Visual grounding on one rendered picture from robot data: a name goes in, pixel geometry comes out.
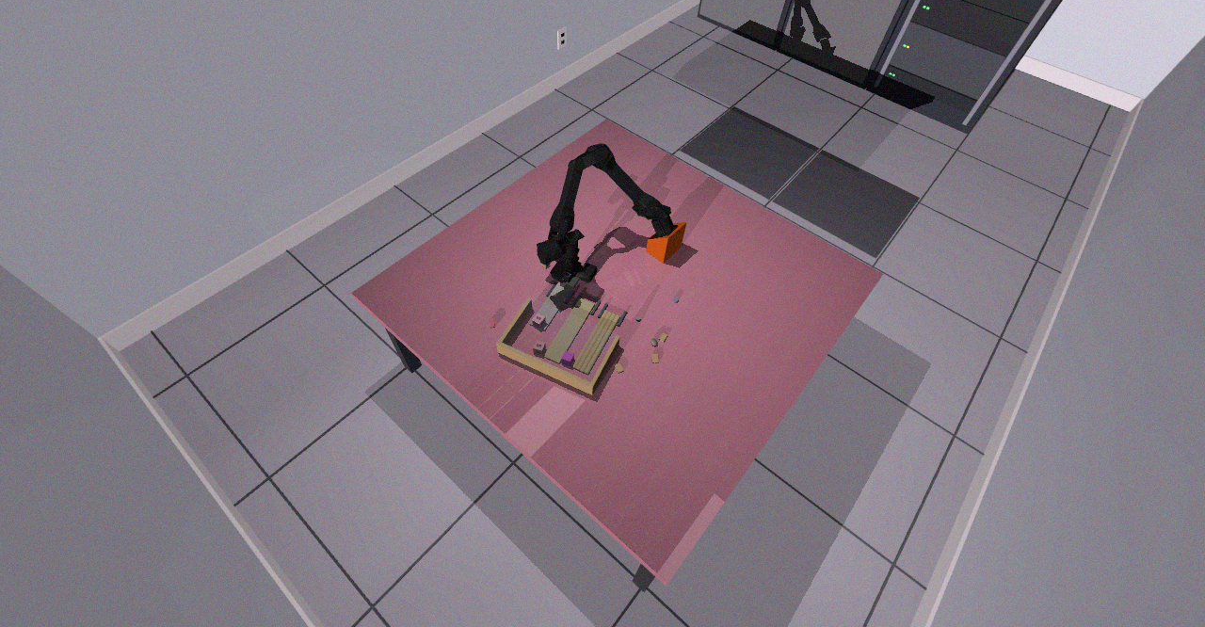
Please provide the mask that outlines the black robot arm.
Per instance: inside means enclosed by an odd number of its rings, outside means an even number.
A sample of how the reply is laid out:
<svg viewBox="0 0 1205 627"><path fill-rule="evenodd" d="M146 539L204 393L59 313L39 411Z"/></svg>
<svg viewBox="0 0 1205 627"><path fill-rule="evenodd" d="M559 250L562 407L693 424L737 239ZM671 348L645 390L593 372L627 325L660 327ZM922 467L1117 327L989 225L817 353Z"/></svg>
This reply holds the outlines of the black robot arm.
<svg viewBox="0 0 1205 627"><path fill-rule="evenodd" d="M630 200L633 200L635 205L633 210L639 216L651 219L651 225L657 233L656 238L668 236L678 227L674 225L672 219L668 216L671 213L670 207L660 205L659 200L654 197L642 192L640 186L616 163L615 154L607 145L590 145L586 148L586 153L569 162L568 178L565 178L563 186L560 203L549 219L548 240L537 244L537 258L540 262L548 264L559 258L558 263L554 264L554 269L551 270L552 277L558 282L570 282L574 277L574 263L564 262L562 254L576 254L578 252L578 240L580 238L584 238L583 233L576 232L576 229L572 232L575 225L574 207L582 172L584 172L586 168L590 168L590 165L602 169L610 178L615 180L615 184L621 186L621 191L625 192L630 197ZM558 235L556 235L557 233Z"/></svg>

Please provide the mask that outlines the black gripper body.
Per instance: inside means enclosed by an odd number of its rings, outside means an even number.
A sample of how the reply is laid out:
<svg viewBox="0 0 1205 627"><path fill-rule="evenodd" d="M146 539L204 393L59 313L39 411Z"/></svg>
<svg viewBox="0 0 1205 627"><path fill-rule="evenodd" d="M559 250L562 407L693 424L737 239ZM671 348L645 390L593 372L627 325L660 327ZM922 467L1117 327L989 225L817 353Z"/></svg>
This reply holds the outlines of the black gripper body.
<svg viewBox="0 0 1205 627"><path fill-rule="evenodd" d="M575 266L574 274L578 274L578 279L581 281L590 282L590 279L593 279L596 274L596 266L589 263L586 263L584 266L581 266L581 263L578 262L578 252L576 254L562 254L562 259L564 262L574 263Z"/></svg>

